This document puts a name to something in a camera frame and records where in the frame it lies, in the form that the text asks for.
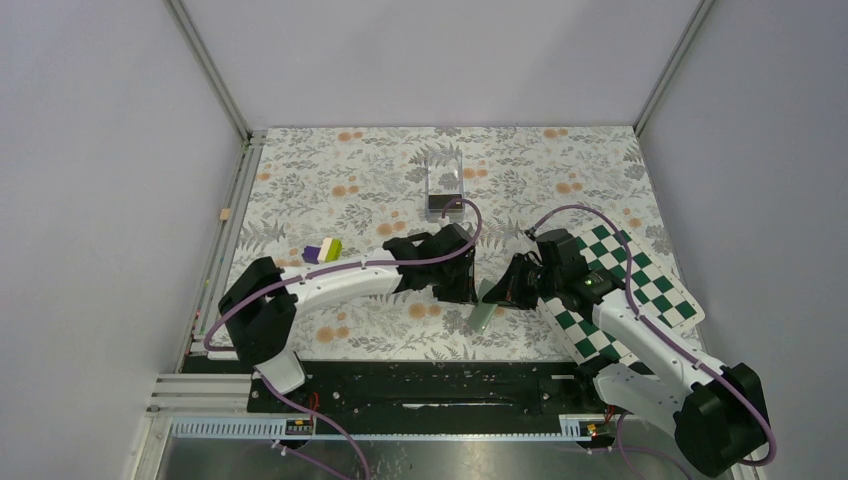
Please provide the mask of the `green card holder wallet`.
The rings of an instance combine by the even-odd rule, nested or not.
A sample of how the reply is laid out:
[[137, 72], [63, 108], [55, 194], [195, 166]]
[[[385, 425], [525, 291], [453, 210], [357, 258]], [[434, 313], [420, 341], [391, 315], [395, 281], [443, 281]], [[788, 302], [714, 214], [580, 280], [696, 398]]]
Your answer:
[[483, 279], [478, 289], [478, 300], [471, 310], [467, 324], [476, 334], [483, 334], [497, 309], [497, 305], [483, 301], [483, 297], [488, 294], [495, 286], [495, 283], [489, 279]]

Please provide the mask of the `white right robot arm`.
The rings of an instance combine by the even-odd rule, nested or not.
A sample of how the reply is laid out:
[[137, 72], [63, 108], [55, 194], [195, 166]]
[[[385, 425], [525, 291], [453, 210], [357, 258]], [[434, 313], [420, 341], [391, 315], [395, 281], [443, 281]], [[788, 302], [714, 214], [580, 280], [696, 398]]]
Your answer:
[[597, 412], [610, 404], [649, 421], [710, 477], [752, 464], [761, 447], [768, 449], [763, 460], [772, 460], [776, 440], [759, 376], [692, 346], [666, 324], [671, 314], [693, 312], [694, 304], [647, 256], [613, 244], [625, 233], [599, 227], [579, 238], [558, 229], [531, 238], [535, 250], [513, 256], [484, 302], [520, 310], [559, 306], [568, 321], [564, 331], [590, 325], [650, 371], [639, 374], [602, 352], [586, 356], [588, 375], [573, 386], [579, 407]]

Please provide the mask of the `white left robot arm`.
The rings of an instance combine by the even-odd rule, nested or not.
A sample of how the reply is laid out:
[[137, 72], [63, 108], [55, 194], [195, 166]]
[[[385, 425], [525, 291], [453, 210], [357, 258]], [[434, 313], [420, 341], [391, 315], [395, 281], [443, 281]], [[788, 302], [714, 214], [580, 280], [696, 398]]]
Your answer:
[[269, 257], [252, 262], [219, 300], [215, 329], [225, 328], [237, 358], [267, 384], [288, 411], [309, 401], [310, 385], [288, 346], [294, 322], [359, 297], [431, 288], [449, 303], [472, 303], [476, 235], [456, 223], [434, 234], [393, 238], [382, 247], [322, 267], [286, 272]]

